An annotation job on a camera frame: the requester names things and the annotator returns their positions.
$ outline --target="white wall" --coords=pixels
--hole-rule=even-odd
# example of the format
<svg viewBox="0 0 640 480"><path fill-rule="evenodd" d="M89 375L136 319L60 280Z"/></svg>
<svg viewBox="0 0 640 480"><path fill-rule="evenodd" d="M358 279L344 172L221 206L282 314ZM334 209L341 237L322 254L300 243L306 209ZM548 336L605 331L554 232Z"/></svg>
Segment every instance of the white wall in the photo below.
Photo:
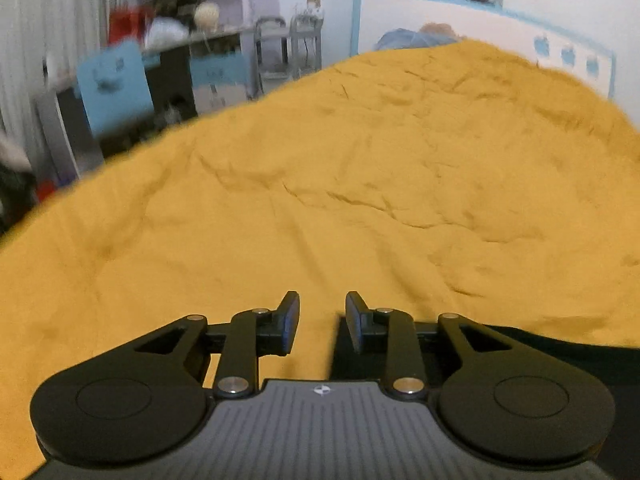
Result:
<svg viewBox="0 0 640 480"><path fill-rule="evenodd" d="M289 18L296 3L280 0ZM349 55L353 0L322 0L322 60L328 66ZM617 57L614 100L640 127L640 0L504 0L514 10L590 38Z"/></svg>

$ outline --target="bed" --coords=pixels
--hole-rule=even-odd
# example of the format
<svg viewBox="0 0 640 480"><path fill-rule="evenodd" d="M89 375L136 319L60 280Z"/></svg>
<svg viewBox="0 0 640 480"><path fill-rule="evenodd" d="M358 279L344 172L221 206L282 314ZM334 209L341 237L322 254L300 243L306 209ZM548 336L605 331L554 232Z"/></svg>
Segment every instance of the bed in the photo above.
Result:
<svg viewBox="0 0 640 480"><path fill-rule="evenodd" d="M602 93L474 40L369 52L202 118L41 206L0 245L0 478L42 456L54 372L186 314L302 297L323 378L344 296L640 346L640 137Z"/></svg>

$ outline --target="desk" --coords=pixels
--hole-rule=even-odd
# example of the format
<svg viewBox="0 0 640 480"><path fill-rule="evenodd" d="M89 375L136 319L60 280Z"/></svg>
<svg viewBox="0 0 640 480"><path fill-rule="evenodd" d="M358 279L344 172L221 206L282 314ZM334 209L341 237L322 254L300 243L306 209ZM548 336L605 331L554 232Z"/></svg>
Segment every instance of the desk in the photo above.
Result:
<svg viewBox="0 0 640 480"><path fill-rule="evenodd" d="M242 32L245 29L235 28L206 35L196 33L188 40L162 50L143 50L146 81L155 113L164 111L166 104L178 97L185 103L183 120L197 117L194 82L202 84L208 78L220 77L220 68L216 64L229 53L241 53ZM215 70L209 70L211 73L206 70L207 63L201 63L209 57L215 58L209 64L215 67ZM192 78L194 66L201 65L205 67L205 73L198 69ZM59 180L68 182L81 178L104 163L100 144L89 127L75 77L57 82L37 96L34 103Z"/></svg>

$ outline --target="blue sticker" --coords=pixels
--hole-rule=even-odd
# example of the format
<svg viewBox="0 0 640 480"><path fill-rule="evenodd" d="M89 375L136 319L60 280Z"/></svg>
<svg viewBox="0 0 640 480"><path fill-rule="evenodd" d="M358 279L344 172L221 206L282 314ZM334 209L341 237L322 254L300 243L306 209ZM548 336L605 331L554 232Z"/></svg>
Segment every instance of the blue sticker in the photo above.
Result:
<svg viewBox="0 0 640 480"><path fill-rule="evenodd" d="M77 78L94 137L154 113L140 46L133 40L101 50L79 64Z"/></svg>
<svg viewBox="0 0 640 480"><path fill-rule="evenodd" d="M160 54L144 54L142 56L142 63L145 68L160 66Z"/></svg>
<svg viewBox="0 0 640 480"><path fill-rule="evenodd" d="M600 75L600 64L598 58L595 56L589 56L587 58L587 74L591 77L598 77Z"/></svg>
<svg viewBox="0 0 640 480"><path fill-rule="evenodd" d="M572 46L566 46L560 54L565 66L575 66L575 50Z"/></svg>
<svg viewBox="0 0 640 480"><path fill-rule="evenodd" d="M539 36L533 40L533 46L536 49L536 54L541 57L549 57L549 40L544 36Z"/></svg>

